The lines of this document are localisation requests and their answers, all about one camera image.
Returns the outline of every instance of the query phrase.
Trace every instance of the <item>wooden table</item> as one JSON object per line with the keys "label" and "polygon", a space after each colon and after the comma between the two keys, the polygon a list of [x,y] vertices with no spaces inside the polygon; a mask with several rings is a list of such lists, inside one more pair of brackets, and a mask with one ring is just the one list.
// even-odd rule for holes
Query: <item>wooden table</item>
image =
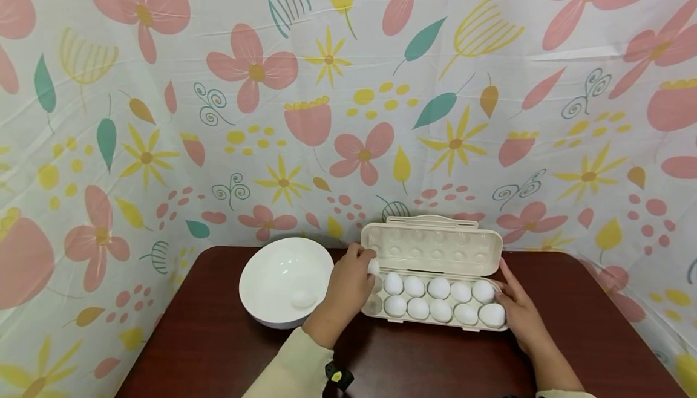
{"label": "wooden table", "polygon": [[[118,397],[242,396],[290,334],[258,324],[240,302],[240,274],[257,250],[214,247],[198,257]],[[331,253],[337,260],[343,251]],[[505,259],[597,398],[686,398],[576,259],[554,252]],[[354,398],[535,392],[530,363],[509,332],[391,324],[359,314],[335,351],[336,362],[356,376],[348,389]],[[333,386],[324,394],[339,395]]]}

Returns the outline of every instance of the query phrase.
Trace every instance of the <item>egg carton lid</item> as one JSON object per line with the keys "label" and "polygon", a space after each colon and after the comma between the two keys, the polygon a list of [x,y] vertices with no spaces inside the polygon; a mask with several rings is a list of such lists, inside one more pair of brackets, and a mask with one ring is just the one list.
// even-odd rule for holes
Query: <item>egg carton lid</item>
{"label": "egg carton lid", "polygon": [[[381,269],[409,270],[416,273],[438,273],[443,274],[445,277],[448,275],[482,277],[494,274],[499,269],[499,261],[503,252],[503,238],[495,231],[480,229],[476,221],[454,220],[441,215],[389,216],[385,223],[370,223],[363,227],[361,230],[362,246],[370,247],[368,245],[368,236],[375,229],[379,229],[381,232],[389,229],[400,229],[407,231],[407,233],[423,231],[432,233],[431,236],[434,236],[436,232],[446,233],[445,242],[439,246],[439,249],[445,252],[441,259],[432,257],[430,259],[415,258],[409,255],[393,256],[387,254],[384,248],[380,248],[378,260]],[[451,237],[448,237],[448,233],[479,235],[479,239],[489,239],[489,245],[488,247],[482,247],[481,244],[477,245],[472,237],[464,238],[466,240],[464,243],[455,242]],[[423,245],[423,243],[428,242],[431,241],[426,238],[421,242],[403,241],[402,244],[413,243],[414,247],[416,247],[417,244]],[[454,259],[458,252],[462,251],[460,254],[466,256],[470,253],[469,250],[472,250],[474,247],[476,247],[477,251],[475,261]]]}

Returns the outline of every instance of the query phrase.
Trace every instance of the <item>person's right hand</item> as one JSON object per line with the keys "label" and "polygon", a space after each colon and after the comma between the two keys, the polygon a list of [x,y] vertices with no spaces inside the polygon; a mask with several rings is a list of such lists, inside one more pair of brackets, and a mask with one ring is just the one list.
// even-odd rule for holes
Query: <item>person's right hand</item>
{"label": "person's right hand", "polygon": [[528,356],[554,346],[540,313],[503,258],[499,267],[507,283],[496,282],[503,291],[496,293],[496,302],[506,310],[508,327],[518,339],[518,345]]}

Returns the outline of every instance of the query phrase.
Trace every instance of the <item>white bowl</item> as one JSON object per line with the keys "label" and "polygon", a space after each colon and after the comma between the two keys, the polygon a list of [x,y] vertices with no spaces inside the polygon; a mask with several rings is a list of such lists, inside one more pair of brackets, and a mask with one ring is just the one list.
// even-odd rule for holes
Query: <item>white bowl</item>
{"label": "white bowl", "polygon": [[[257,251],[240,277],[240,300],[257,321],[271,328],[289,329],[303,324],[324,300],[334,261],[315,241],[285,238]],[[294,307],[293,294],[312,294],[315,302]]]}

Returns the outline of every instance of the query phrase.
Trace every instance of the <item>egg carton cup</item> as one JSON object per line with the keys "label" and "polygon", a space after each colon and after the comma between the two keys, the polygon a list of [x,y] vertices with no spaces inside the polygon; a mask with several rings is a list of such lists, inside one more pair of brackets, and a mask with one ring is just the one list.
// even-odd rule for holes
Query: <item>egg carton cup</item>
{"label": "egg carton cup", "polygon": [[[361,245],[375,250],[380,265],[380,275],[368,301],[362,308],[366,316],[386,319],[393,323],[416,322],[421,324],[446,325],[459,327],[466,331],[480,330],[505,331],[508,325],[492,328],[478,319],[475,325],[464,325],[451,317],[448,323],[435,320],[430,314],[426,319],[413,319],[408,313],[400,317],[390,316],[385,312],[384,303],[390,294],[382,287],[386,275],[395,272],[404,281],[410,275],[416,275],[425,285],[426,293],[421,297],[428,306],[434,298],[428,294],[428,284],[437,277],[448,280],[452,285],[462,282],[470,289],[477,281],[489,282],[494,291],[500,288],[493,280],[482,277],[494,274],[499,269],[499,260],[503,251],[503,239],[491,230],[478,228],[476,221],[463,221],[445,218],[440,215],[421,215],[416,217],[390,216],[386,223],[367,224],[361,231]],[[411,300],[405,291],[398,297],[405,302]],[[454,311],[460,303],[452,296],[445,302]],[[476,298],[463,303],[477,312],[482,303]]]}

